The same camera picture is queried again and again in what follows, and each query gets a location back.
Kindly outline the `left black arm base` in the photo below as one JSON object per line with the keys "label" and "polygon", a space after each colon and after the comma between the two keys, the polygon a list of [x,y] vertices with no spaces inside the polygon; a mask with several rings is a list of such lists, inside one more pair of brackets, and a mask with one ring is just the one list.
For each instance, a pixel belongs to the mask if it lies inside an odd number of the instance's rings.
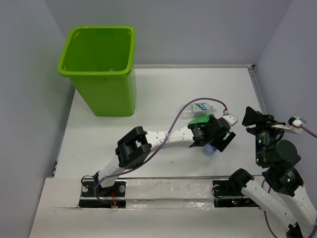
{"label": "left black arm base", "polygon": [[92,176],[81,178],[80,208],[106,208],[121,209],[126,207],[126,180],[117,180],[112,187],[98,188],[97,196],[94,194],[94,179]]}

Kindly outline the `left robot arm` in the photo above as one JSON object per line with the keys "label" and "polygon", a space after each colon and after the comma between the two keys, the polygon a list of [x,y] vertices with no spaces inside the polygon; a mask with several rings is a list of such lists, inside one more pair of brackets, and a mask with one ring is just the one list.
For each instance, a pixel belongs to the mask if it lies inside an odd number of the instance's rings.
{"label": "left robot arm", "polygon": [[231,128],[237,122],[236,116],[227,114],[218,119],[211,116],[207,122],[192,123],[175,131],[146,131],[137,126],[118,141],[115,157],[103,170],[96,172],[92,189],[99,196],[106,195],[119,176],[136,170],[148,156],[161,149],[211,144],[222,152],[236,136]]}

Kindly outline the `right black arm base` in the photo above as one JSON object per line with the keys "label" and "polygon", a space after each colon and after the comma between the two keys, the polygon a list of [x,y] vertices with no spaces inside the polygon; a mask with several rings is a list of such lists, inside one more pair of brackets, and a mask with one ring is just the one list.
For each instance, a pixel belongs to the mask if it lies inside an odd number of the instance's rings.
{"label": "right black arm base", "polygon": [[215,208],[258,207],[252,199],[242,193],[247,182],[254,177],[245,169],[238,169],[229,178],[213,180],[211,193],[214,196]]}

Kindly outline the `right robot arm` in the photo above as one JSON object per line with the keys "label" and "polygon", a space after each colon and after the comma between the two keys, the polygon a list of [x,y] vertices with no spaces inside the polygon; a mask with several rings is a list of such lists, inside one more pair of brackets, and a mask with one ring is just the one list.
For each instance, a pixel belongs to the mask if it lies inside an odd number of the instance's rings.
{"label": "right robot arm", "polygon": [[301,160],[296,146],[283,140],[284,133],[300,134],[302,131],[316,137],[305,126],[305,120],[293,116],[279,123],[272,115],[264,115],[246,107],[242,125],[256,139],[256,164],[265,171],[265,182],[284,202],[279,203],[245,169],[238,169],[229,177],[228,189],[233,194],[242,193],[275,218],[288,238],[315,238],[317,236],[317,210],[312,204],[302,177],[295,165]]}

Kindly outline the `blue water bottle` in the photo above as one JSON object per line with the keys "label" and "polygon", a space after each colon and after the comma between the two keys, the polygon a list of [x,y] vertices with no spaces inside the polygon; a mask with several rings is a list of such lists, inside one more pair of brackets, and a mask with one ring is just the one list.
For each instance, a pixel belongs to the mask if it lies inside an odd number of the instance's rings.
{"label": "blue water bottle", "polygon": [[203,154],[207,157],[211,157],[216,151],[217,151],[217,149],[213,145],[211,145],[210,143],[206,144],[202,148]]}

